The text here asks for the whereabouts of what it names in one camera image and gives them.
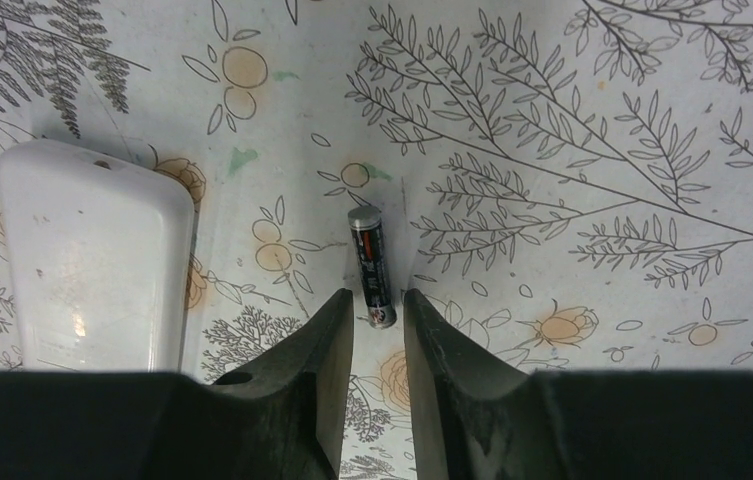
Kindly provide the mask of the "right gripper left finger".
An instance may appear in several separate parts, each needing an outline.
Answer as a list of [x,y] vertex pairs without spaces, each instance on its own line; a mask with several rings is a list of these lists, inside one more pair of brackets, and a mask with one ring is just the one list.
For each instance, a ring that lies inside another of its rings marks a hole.
[[178,373],[0,372],[0,479],[335,479],[353,296],[210,385]]

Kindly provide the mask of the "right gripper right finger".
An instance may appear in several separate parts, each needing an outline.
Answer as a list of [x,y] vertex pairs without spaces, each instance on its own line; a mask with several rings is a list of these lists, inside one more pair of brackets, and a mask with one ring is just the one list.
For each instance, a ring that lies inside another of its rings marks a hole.
[[523,373],[403,299],[421,479],[753,479],[753,372]]

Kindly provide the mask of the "black orange battery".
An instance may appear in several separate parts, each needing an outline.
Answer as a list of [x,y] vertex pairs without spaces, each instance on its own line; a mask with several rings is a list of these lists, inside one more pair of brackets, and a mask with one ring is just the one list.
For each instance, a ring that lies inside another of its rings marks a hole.
[[397,315],[390,286],[381,211],[372,205],[359,206],[348,212],[347,219],[359,266],[368,323],[378,329],[393,326]]

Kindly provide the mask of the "white remote control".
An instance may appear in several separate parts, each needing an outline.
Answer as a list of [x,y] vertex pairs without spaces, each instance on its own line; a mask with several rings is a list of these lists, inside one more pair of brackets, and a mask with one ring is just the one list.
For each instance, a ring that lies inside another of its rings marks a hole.
[[23,365],[176,371],[194,202],[178,181],[39,139],[0,155]]

